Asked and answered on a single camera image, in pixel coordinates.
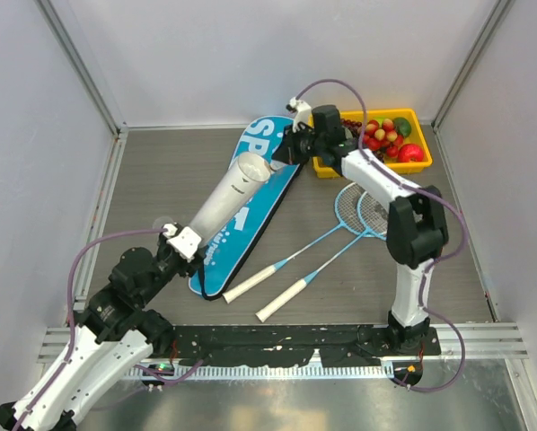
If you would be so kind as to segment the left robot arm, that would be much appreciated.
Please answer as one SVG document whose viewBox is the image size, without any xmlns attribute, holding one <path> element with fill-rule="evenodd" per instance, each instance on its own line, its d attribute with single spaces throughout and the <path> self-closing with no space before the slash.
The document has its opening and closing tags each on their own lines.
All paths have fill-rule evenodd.
<svg viewBox="0 0 537 431">
<path fill-rule="evenodd" d="M 202 241 L 189 228 L 158 230 L 156 252 L 125 251 L 82 312 L 68 317 L 69 340 L 36 385 L 21 399 L 0 405 L 5 430 L 75 430 L 98 400 L 142 360 L 177 356 L 173 326 L 148 303 L 174 277 L 203 267 Z"/>
</svg>

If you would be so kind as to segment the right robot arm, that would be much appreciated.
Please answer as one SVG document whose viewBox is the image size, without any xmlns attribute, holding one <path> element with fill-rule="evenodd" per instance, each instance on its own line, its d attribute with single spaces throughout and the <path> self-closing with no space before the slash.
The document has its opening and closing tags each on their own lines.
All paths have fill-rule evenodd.
<svg viewBox="0 0 537 431">
<path fill-rule="evenodd" d="M 397 282 L 387 342 L 393 351 L 407 354 L 428 334 L 426 301 L 433 267 L 449 240 L 439 191 L 421 188 L 382 163 L 365 135 L 347 137 L 335 106 L 313 108 L 292 99 L 286 108 L 294 119 L 284 129 L 272 165 L 305 164 L 319 157 L 362 187 L 388 214 L 385 243 L 397 264 Z"/>
</svg>

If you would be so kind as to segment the clear tube lid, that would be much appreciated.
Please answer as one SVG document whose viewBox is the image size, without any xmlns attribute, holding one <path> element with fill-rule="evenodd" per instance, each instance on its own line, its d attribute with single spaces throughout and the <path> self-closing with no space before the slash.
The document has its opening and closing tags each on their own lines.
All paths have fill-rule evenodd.
<svg viewBox="0 0 537 431">
<path fill-rule="evenodd" d="M 153 228 L 162 228 L 166 224 L 173 224 L 174 221 L 167 215 L 157 217 L 153 222 Z"/>
</svg>

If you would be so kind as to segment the blue racket bag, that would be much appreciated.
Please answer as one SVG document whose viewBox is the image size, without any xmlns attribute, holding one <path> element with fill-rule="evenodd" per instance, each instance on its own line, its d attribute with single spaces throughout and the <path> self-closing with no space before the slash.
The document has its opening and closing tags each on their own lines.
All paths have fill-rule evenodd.
<svg viewBox="0 0 537 431">
<path fill-rule="evenodd" d="M 279 146 L 284 128 L 293 124 L 285 116 L 255 119 L 242 132 L 232 159 L 245 152 L 256 153 L 267 161 Z M 189 290 L 196 295 L 216 299 L 224 293 L 264 234 L 286 193 L 302 167 L 287 165 L 274 174 L 238 213 L 213 237 L 208 245 L 202 274 L 189 279 Z"/>
</svg>

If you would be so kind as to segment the white shuttlecock tube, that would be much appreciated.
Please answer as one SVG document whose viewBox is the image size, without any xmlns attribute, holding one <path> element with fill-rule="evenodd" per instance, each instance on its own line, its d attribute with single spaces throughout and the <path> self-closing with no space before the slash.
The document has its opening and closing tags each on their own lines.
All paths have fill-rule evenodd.
<svg viewBox="0 0 537 431">
<path fill-rule="evenodd" d="M 260 155 L 240 154 L 189 223 L 205 246 L 270 179 L 271 169 Z"/>
</svg>

